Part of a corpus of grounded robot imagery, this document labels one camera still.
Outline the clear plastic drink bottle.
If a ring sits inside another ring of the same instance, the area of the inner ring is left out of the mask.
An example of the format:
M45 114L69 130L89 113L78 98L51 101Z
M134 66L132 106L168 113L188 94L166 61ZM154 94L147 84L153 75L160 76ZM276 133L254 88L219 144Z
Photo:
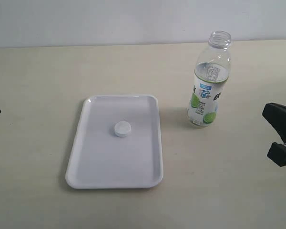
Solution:
M197 59L193 92L187 108L188 119L196 126L209 126L216 119L219 98L231 71L230 44L229 33L214 31L208 46Z

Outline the white bottle cap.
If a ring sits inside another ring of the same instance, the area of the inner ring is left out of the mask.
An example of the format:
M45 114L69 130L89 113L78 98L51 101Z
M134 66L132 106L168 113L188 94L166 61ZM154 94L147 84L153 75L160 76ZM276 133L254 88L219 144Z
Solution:
M114 133L118 137L127 137L131 133L132 127L126 121L120 121L114 126Z

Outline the white rectangular plastic tray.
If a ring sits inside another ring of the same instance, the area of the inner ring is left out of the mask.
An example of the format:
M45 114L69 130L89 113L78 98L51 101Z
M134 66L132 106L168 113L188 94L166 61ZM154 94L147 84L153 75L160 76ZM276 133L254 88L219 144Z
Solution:
M127 137L114 126L130 123ZM74 189L151 188L163 178L158 100L152 95L95 95L82 107L68 166Z

